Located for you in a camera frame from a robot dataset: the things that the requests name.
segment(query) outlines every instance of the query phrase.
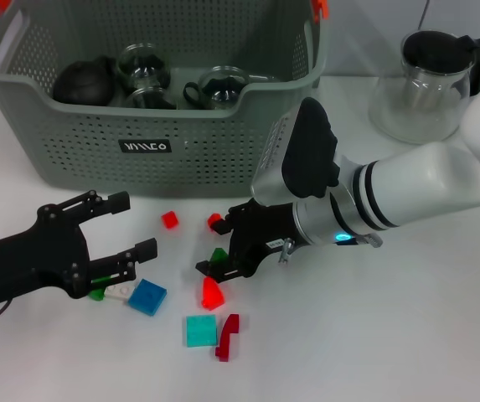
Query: green block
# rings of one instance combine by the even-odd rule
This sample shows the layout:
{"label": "green block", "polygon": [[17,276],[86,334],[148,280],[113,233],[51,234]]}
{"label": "green block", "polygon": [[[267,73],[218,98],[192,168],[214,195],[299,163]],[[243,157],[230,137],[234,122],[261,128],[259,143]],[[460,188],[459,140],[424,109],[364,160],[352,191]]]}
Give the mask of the green block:
{"label": "green block", "polygon": [[[110,278],[110,276],[107,276],[105,278],[95,279],[95,280],[92,281],[92,283],[107,281],[109,278]],[[97,302],[101,302],[102,300],[104,300],[104,292],[105,291],[106,291],[106,289],[96,289],[95,291],[92,291],[91,293],[89,293],[88,296],[92,300],[96,300]]]}
{"label": "green block", "polygon": [[186,318],[186,342],[188,348],[217,346],[217,320],[214,315]]}
{"label": "green block", "polygon": [[229,255],[226,254],[226,251],[223,249],[215,249],[212,254],[212,258],[209,259],[209,262],[221,262],[226,261],[229,258]]}

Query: red block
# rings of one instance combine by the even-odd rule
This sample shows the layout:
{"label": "red block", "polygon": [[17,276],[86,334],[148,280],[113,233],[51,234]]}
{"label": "red block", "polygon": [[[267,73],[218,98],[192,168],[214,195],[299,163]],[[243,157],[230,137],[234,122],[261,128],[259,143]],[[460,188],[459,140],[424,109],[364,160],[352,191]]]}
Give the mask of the red block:
{"label": "red block", "polygon": [[174,229],[178,226],[178,218],[174,211],[167,212],[165,215],[162,215],[163,224],[167,229]]}
{"label": "red block", "polygon": [[215,357],[219,358],[220,362],[229,361],[231,333],[240,333],[240,316],[238,314],[230,314],[223,326],[219,346],[215,348]]}
{"label": "red block", "polygon": [[210,229],[212,229],[212,224],[214,224],[214,223],[217,222],[218,220],[222,220],[221,215],[219,215],[219,214],[212,214],[212,215],[208,218],[208,227],[209,227]]}
{"label": "red block", "polygon": [[210,311],[225,304],[225,297],[219,285],[208,276],[206,276],[203,281],[203,300],[200,304],[202,304],[206,310]]}

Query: black lid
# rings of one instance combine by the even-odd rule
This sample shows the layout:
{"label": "black lid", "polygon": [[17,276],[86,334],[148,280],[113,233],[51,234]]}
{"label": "black lid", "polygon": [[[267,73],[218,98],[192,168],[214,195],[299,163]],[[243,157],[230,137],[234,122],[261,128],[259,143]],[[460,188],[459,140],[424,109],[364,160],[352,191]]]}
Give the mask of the black lid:
{"label": "black lid", "polygon": [[463,38],[437,31],[413,33],[404,43],[404,59],[412,66],[435,73],[459,73],[475,61]]}

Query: teal square block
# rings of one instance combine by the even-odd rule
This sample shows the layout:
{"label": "teal square block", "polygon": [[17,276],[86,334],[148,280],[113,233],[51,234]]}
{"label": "teal square block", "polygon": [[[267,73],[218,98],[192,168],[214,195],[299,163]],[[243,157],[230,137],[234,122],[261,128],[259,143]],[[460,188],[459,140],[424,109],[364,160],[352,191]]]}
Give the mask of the teal square block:
{"label": "teal square block", "polygon": [[188,348],[217,346],[217,319],[215,316],[187,317],[186,341]]}

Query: gray plastic basket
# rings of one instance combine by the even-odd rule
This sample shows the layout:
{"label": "gray plastic basket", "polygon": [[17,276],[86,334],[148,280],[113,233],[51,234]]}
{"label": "gray plastic basket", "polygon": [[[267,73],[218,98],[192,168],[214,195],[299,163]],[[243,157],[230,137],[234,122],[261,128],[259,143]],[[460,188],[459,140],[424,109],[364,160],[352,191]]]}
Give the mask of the gray plastic basket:
{"label": "gray plastic basket", "polygon": [[[39,174],[63,188],[248,195],[272,124],[310,95],[328,51],[328,20],[314,22],[311,0],[13,0],[0,15],[0,44],[17,15],[22,26],[0,63],[0,109]],[[170,90],[179,99],[186,82],[215,65],[283,82],[248,85],[227,111],[71,106],[51,99],[68,64],[117,56],[138,42],[167,54]],[[125,143],[148,146],[143,140],[168,140],[172,151],[121,149]]]}

